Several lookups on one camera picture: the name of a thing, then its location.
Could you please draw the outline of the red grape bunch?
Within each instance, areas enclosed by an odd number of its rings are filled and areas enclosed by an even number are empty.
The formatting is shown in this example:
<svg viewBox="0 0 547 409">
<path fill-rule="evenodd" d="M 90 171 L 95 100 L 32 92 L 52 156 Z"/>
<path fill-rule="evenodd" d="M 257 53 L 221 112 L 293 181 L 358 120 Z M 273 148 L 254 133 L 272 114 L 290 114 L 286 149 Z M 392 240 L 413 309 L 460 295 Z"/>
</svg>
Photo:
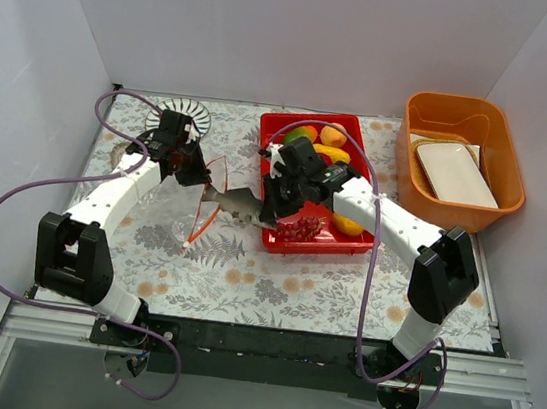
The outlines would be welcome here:
<svg viewBox="0 0 547 409">
<path fill-rule="evenodd" d="M 290 223 L 278 223 L 275 236 L 279 241 L 308 242 L 316 238 L 323 229 L 324 220 L 316 216 L 301 217 Z"/>
</svg>

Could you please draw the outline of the grey plastic fish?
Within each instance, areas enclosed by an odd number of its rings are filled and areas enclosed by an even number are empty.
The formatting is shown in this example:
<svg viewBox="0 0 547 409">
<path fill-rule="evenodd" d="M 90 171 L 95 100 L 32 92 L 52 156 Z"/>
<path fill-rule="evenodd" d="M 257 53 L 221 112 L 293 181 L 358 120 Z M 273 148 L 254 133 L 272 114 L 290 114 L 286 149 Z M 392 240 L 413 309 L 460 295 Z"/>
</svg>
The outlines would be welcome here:
<svg viewBox="0 0 547 409">
<path fill-rule="evenodd" d="M 210 184 L 204 189 L 201 201 L 218 204 L 221 211 L 227 212 L 236 221 L 264 229 L 277 228 L 275 219 L 262 219 L 261 211 L 263 211 L 264 202 L 255 197 L 248 187 L 221 192 Z"/>
</svg>

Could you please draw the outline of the clear zip top bag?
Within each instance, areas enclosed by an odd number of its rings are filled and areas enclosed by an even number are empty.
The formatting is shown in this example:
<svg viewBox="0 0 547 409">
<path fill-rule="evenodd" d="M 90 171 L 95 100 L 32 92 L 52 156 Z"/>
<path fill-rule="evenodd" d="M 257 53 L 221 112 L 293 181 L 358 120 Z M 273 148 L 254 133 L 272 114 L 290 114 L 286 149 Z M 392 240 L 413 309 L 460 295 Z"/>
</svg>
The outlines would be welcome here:
<svg viewBox="0 0 547 409">
<path fill-rule="evenodd" d="M 202 201 L 202 198 L 210 186 L 221 192 L 227 190 L 227 163 L 226 155 L 208 161 L 206 168 L 210 171 L 211 182 L 204 185 L 183 187 L 175 177 L 166 178 L 137 204 L 139 219 L 162 225 L 182 250 L 193 247 L 218 216 L 219 205 Z"/>
</svg>

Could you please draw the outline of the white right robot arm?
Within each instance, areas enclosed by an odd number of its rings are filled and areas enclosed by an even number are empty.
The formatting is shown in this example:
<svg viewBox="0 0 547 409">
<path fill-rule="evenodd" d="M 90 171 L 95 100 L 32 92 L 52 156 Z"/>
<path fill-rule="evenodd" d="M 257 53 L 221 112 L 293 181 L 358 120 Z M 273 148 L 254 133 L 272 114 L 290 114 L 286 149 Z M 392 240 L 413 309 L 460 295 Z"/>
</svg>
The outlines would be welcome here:
<svg viewBox="0 0 547 409">
<path fill-rule="evenodd" d="M 459 227 L 443 230 L 419 219 L 375 191 L 369 180 L 344 162 L 327 164 L 305 138 L 260 151 L 269 160 L 263 177 L 262 219 L 281 219 L 307 202 L 325 206 L 356 222 L 411 270 L 407 298 L 411 310 L 392 338 L 387 370 L 411 379 L 423 368 L 420 352 L 446 319 L 479 285 L 471 238 Z"/>
</svg>

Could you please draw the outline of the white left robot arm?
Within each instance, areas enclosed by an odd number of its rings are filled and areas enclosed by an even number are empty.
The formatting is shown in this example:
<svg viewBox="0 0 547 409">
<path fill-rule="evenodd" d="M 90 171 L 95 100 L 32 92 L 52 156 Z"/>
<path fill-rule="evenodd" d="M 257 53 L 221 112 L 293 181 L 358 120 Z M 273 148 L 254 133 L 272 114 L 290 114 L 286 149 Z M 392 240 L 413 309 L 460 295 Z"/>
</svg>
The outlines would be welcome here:
<svg viewBox="0 0 547 409">
<path fill-rule="evenodd" d="M 141 198 L 173 176 L 183 187 L 211 182 L 200 140 L 187 114 L 164 110 L 159 125 L 128 145 L 111 178 L 64 214 L 39 222 L 35 282 L 116 319 L 115 335 L 127 347 L 146 341 L 149 324 L 142 301 L 115 278 L 109 240 Z"/>
</svg>

